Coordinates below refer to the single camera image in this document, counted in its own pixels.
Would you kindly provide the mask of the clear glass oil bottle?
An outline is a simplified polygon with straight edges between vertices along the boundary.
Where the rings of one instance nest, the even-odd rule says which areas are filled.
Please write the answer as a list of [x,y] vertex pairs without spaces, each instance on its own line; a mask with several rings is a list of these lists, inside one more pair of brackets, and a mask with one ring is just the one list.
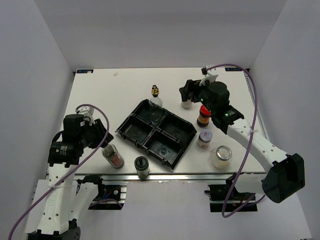
[[156,85],[151,87],[151,98],[149,99],[149,115],[154,125],[157,125],[163,116],[163,102],[159,97],[160,91]]

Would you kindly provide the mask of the red-label black-cap bottle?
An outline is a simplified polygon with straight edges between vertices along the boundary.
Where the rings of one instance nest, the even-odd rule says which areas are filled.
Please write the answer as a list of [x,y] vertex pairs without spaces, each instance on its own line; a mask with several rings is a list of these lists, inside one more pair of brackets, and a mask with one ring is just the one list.
[[108,144],[101,150],[101,153],[113,168],[119,169],[123,167],[125,161],[114,144]]

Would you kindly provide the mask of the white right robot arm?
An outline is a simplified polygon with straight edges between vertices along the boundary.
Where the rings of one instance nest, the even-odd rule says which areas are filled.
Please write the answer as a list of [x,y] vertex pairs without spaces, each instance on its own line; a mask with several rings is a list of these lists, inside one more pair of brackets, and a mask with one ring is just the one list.
[[286,153],[253,131],[244,115],[230,105],[230,92],[223,82],[190,79],[179,92],[183,102],[202,103],[215,127],[248,149],[265,171],[262,175],[240,174],[225,187],[229,198],[236,200],[243,193],[253,193],[281,203],[305,187],[303,158]]

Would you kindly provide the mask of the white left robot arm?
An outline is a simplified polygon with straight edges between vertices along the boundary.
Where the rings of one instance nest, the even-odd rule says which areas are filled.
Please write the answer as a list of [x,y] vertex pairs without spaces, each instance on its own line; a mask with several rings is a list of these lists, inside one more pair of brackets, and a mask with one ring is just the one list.
[[28,233],[29,240],[78,240],[81,236],[80,217],[91,202],[105,196],[106,187],[98,176],[81,181],[73,201],[72,187],[76,168],[85,148],[98,150],[106,147],[113,136],[100,119],[88,110],[66,115],[63,130],[52,139],[48,156],[48,188],[42,217],[36,231]]

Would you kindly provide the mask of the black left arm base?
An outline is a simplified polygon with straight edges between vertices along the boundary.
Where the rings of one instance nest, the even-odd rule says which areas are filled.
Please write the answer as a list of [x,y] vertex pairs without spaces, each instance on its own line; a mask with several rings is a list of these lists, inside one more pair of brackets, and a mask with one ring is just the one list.
[[121,210],[124,206],[124,198],[121,194],[123,186],[119,184],[106,184],[101,175],[85,175],[83,179],[77,179],[77,190],[81,185],[93,183],[97,185],[98,194],[89,205],[89,210]]

